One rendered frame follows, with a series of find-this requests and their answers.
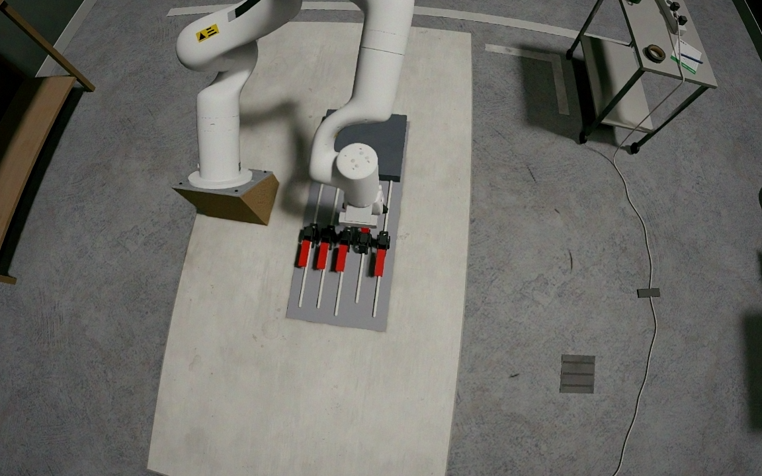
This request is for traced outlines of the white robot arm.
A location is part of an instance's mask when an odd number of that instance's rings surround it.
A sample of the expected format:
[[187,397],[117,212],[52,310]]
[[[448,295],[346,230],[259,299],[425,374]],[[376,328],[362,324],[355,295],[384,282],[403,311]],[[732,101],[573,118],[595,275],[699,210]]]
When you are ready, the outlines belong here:
[[[308,171],[315,182],[345,192],[347,213],[339,215],[339,225],[377,229],[378,215],[372,215],[373,202],[382,189],[377,153],[363,143],[336,153],[335,138],[347,126],[389,120],[414,0],[350,2],[364,13],[352,95],[317,128]],[[252,180],[252,172],[241,167],[239,98],[257,64],[256,40],[288,23],[300,8],[302,0],[244,0],[197,19],[181,31],[176,43],[179,62],[192,71],[218,71],[214,82],[196,97],[200,170],[189,175],[191,186],[222,189]]]

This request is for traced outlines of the black plastic clamp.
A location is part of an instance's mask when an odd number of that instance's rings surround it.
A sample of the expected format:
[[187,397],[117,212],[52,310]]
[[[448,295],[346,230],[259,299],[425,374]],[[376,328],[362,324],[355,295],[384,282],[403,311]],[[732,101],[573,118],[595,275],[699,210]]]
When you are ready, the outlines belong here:
[[[343,246],[347,246],[348,240],[349,240],[349,235],[352,236],[352,240],[354,240],[354,235],[353,235],[353,232],[352,232],[352,228],[345,227],[345,230],[343,230],[343,232],[342,231],[339,232],[339,235],[341,235],[341,234],[342,234],[341,241],[343,242]],[[350,252],[350,247],[348,246],[347,247],[347,253],[349,253],[349,252]]]
[[[385,234],[385,235],[383,235],[383,234]],[[386,240],[388,240],[388,238],[389,238],[389,242],[390,242],[389,231],[383,231],[383,230],[381,230],[381,235],[380,236],[377,235],[377,240],[378,240],[378,238],[379,238],[379,249],[385,250],[385,248],[386,248]]]
[[[332,230],[330,228],[332,228]],[[327,228],[324,228],[324,230],[321,229],[321,232],[323,232],[323,235],[321,236],[321,238],[324,238],[325,243],[329,243],[330,234],[332,234],[332,232],[333,232],[332,235],[335,236],[335,240],[336,240],[336,235],[337,234],[335,232],[335,226],[334,225],[327,225]],[[329,244],[329,250],[331,250],[332,244],[333,244],[333,241],[331,240],[331,244]]]
[[[310,223],[310,226],[306,226],[306,227],[304,226],[304,229],[305,229],[304,236],[306,236],[308,241],[310,241],[310,239],[311,239],[312,230],[314,231],[314,233],[316,233],[317,236],[319,235],[318,224],[317,223]],[[312,226],[315,226],[315,229]],[[312,242],[311,248],[314,248],[314,244],[315,244],[315,239],[314,239],[314,242]]]
[[[368,233],[370,233],[370,239],[372,243],[371,229],[369,229]],[[360,237],[360,242],[362,242],[362,244],[360,245],[360,254],[364,253],[364,255],[368,255],[368,249],[366,249],[366,247],[368,246],[368,233],[362,232],[362,236]]]

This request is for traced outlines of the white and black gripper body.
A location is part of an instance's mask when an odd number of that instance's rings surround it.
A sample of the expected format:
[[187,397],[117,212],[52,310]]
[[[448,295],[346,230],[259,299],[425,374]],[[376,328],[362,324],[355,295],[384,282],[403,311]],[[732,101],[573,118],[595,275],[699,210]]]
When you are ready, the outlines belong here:
[[[347,198],[344,194],[344,207],[345,210],[347,210]],[[383,214],[383,203],[384,203],[384,194],[383,190],[379,190],[378,197],[376,198],[376,201],[373,202],[372,205],[372,215],[382,215]]]

